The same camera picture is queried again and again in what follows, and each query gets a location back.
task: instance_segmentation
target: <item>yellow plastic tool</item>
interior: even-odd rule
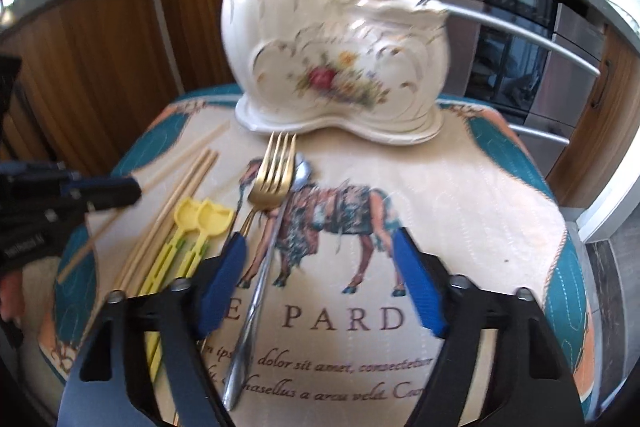
[[[162,247],[154,265],[146,276],[145,282],[142,284],[140,295],[156,293],[160,289],[160,285],[166,277],[175,255],[182,246],[184,234],[191,232],[191,230],[196,230],[198,227],[198,211],[200,206],[201,203],[199,201],[192,200],[191,198],[184,198],[176,205],[174,221],[178,229],[175,231],[174,237]]]
[[[207,250],[206,242],[209,237],[222,235],[231,225],[234,219],[234,211],[211,200],[204,200],[196,217],[197,229],[200,230],[198,239],[185,255],[178,268],[176,277],[192,277]],[[156,374],[162,361],[162,348],[159,345],[160,335],[157,332],[150,333],[146,341],[146,359],[149,363],[151,380],[156,379]]]

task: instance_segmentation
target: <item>wooden chopstick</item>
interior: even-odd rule
[[[212,140],[218,138],[218,136],[220,136],[221,134],[226,132],[227,129],[229,129],[229,126],[230,126],[229,122],[226,121],[225,123],[220,124],[210,133],[207,133],[205,136],[196,140],[194,143],[188,146],[187,149],[185,149],[182,153],[180,153],[180,155],[176,156],[176,158],[171,160],[169,163],[167,163],[167,165],[165,165],[158,172],[156,172],[156,174],[148,182],[146,182],[144,187],[142,187],[142,195],[144,196],[146,193],[153,190],[153,188],[159,185],[160,182],[164,181],[164,179],[169,174],[171,174],[171,172],[174,172],[175,169],[178,168],[178,166],[185,161],[185,159],[187,159],[194,152],[196,152],[198,149],[201,149]],[[98,228],[98,230],[96,230],[95,233],[92,234],[89,240],[87,240],[87,242],[84,243],[84,245],[82,245],[82,247],[80,247],[78,251],[76,251],[76,253],[71,258],[69,263],[66,264],[66,266],[62,270],[60,270],[60,273],[56,278],[56,280],[58,281],[58,284],[62,284],[63,282],[65,282],[66,278],[69,277],[69,274],[73,272],[73,270],[75,270],[76,267],[78,267],[78,265],[82,263],[82,261],[84,261],[84,258],[89,254],[89,252],[91,252],[92,248],[94,247],[98,239],[100,239],[111,228],[113,223],[116,222],[116,220],[124,213],[125,210],[126,208],[120,208],[116,210],[113,213],[113,216],[107,219]]]
[[[129,282],[126,285],[125,291],[127,295],[138,295],[140,289],[142,288],[143,283],[145,282],[146,276],[148,275],[149,270],[153,266],[156,256],[154,254],[158,254],[164,245],[167,236],[171,232],[171,229],[174,227],[174,216],[173,209],[178,201],[184,198],[191,198],[195,194],[198,187],[202,183],[203,179],[215,165],[216,161],[218,161],[218,152],[213,152],[208,150],[209,155],[206,156],[204,162],[200,165],[200,167],[194,172],[193,176],[190,178],[188,185],[185,187],[180,197],[172,204],[169,212],[164,216],[163,222],[158,227],[158,231],[154,234],[154,237],[151,238],[149,245],[146,249],[146,254],[142,256],[135,273],[130,277]]]
[[[198,171],[198,169],[200,169],[209,155],[209,149],[202,151],[202,153],[200,153],[191,164],[189,171],[187,172],[185,177],[178,181],[178,183],[175,185],[174,190],[172,190],[171,194],[169,195],[169,198],[166,200],[166,202],[158,212],[156,219],[153,220],[150,229],[145,235],[142,235],[139,238],[134,249],[131,251],[131,254],[129,255],[129,257],[127,257],[127,262],[122,267],[122,270],[116,278],[114,289],[120,289],[124,291],[127,290],[127,286],[129,285],[131,278],[133,277],[133,273],[138,269],[138,266],[140,265],[140,262],[142,261],[146,250],[148,249],[151,241],[156,236],[158,230],[164,223],[166,216],[168,216],[174,209],[175,204],[180,200],[180,197],[182,196],[185,188],[187,188],[187,185],[189,185],[191,179]]]

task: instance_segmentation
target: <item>floral painting on vase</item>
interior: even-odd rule
[[[300,76],[289,73],[288,78],[296,82],[300,96],[311,89],[332,102],[352,103],[372,110],[386,102],[390,90],[385,89],[374,71],[356,69],[357,59],[357,53],[343,51],[337,60],[329,60],[328,53],[323,52],[317,64],[305,57],[305,73]]]

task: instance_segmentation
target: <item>spoon handle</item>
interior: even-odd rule
[[[287,206],[289,197],[285,199],[284,203],[280,207],[278,217],[276,218],[275,225],[271,231],[271,237],[267,252],[260,265],[260,271],[258,272],[257,283],[255,286],[254,295],[249,304],[249,311],[246,314],[240,335],[238,336],[238,342],[236,343],[236,349],[231,357],[231,363],[226,372],[225,390],[222,395],[222,402],[225,405],[226,410],[232,411],[238,404],[240,395],[242,394],[242,387],[246,376],[249,374],[249,369],[254,359],[254,347],[255,337],[258,331],[258,322],[260,319],[260,305],[262,304],[262,296],[264,295],[264,289],[266,286],[267,276],[271,267],[271,261],[273,260],[273,251],[275,250],[276,240],[278,238],[278,231],[282,225],[284,218],[285,208]]]

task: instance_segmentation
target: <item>oven door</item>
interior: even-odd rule
[[[505,10],[485,6],[487,16],[505,20],[543,38],[550,31]],[[542,83],[549,51],[522,37],[483,25],[465,96],[488,102],[511,123],[524,124]]]

